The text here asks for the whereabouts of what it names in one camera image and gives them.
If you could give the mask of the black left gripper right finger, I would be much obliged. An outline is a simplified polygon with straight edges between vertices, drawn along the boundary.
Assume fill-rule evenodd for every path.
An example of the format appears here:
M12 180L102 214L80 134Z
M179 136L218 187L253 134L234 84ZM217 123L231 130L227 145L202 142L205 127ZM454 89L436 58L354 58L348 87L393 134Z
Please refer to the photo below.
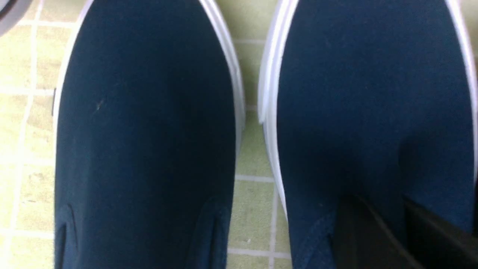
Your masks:
M476 269L477 238L405 199L409 252L425 269Z

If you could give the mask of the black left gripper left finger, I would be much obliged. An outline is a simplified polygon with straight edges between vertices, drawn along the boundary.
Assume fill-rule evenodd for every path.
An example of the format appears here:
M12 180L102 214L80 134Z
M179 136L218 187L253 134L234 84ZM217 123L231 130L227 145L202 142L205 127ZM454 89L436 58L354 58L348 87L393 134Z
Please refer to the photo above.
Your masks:
M381 216L357 196L345 196L338 203L334 260L338 269L423 268Z

